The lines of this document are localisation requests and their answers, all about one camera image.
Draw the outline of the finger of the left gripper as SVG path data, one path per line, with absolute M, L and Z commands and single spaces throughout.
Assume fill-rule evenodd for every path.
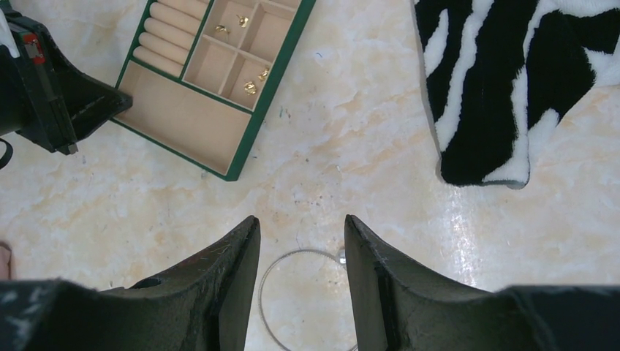
M 81 72 L 62 53 L 58 54 L 58 88 L 62 143 L 84 140 L 133 105 L 130 95 Z

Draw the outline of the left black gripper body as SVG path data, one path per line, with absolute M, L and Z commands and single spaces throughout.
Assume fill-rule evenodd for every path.
M 48 28 L 1 2 L 1 136 L 16 133 L 54 153 L 78 151 Z

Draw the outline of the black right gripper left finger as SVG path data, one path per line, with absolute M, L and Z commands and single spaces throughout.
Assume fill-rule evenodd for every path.
M 243 350 L 260 256 L 249 216 L 217 242 L 135 285 L 1 283 L 3 350 Z

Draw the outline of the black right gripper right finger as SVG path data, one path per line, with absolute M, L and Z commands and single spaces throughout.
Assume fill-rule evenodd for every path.
M 360 350 L 617 350 L 616 285 L 457 282 L 387 244 L 353 215 L 345 255 Z

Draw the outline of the gold stud earring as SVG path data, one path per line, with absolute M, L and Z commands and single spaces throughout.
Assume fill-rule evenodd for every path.
M 228 35 L 230 33 L 230 30 L 224 25 L 217 25 L 214 30 L 218 34 Z

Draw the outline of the silver pearl bangle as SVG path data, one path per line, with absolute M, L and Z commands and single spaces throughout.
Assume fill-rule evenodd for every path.
M 344 249 L 296 249 L 274 260 L 258 313 L 280 350 L 357 350 Z

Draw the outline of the pink cloth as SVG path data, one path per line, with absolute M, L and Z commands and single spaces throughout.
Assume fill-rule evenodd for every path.
M 1 280 L 12 279 L 12 250 L 6 242 L 1 242 Z

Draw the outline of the zebra print cloth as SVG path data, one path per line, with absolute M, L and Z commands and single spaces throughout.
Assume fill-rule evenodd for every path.
M 414 1 L 439 174 L 529 182 L 532 154 L 590 90 L 619 84 L 617 1 Z

